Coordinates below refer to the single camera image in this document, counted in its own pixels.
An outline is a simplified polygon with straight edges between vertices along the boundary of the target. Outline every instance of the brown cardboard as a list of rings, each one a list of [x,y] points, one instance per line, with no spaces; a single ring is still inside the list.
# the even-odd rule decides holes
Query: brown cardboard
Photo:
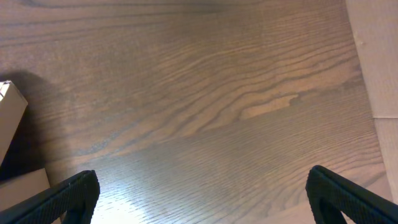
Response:
[[[398,1],[347,0],[375,118],[398,118]]]
[[[0,82],[0,164],[27,106],[11,81]]]
[[[45,169],[8,180],[0,184],[0,211],[10,208],[50,187]]]

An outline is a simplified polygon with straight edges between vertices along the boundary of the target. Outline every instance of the wooden floor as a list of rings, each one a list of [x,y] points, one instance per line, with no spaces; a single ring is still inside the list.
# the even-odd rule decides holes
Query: wooden floor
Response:
[[[1,1],[0,79],[1,176],[94,169],[92,223],[312,222],[315,164],[391,199],[344,1]]]

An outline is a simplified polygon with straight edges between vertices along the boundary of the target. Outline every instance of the black textured object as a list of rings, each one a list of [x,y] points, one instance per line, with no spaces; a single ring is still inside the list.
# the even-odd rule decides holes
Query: black textured object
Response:
[[[63,224],[88,224],[100,195],[95,171],[86,170],[0,213],[0,224],[51,224],[67,212]]]
[[[398,223],[398,205],[322,166],[311,169],[305,189],[317,224],[347,224],[341,212],[358,224]]]

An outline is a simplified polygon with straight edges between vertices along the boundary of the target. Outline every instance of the wood grain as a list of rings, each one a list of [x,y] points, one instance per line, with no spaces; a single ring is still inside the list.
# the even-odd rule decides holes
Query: wood grain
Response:
[[[398,118],[398,2],[347,0],[375,118]]]
[[[315,164],[365,187],[380,181],[391,199],[362,81],[145,150],[70,170],[50,167],[49,175],[97,171],[95,223],[115,216],[137,223],[255,223],[306,202]]]
[[[389,179],[392,198],[398,203],[398,120],[375,119],[380,150],[383,155],[386,172]]]
[[[93,223],[256,222],[315,164],[385,175],[343,0],[7,0],[0,29],[30,104],[6,164],[95,169]]]

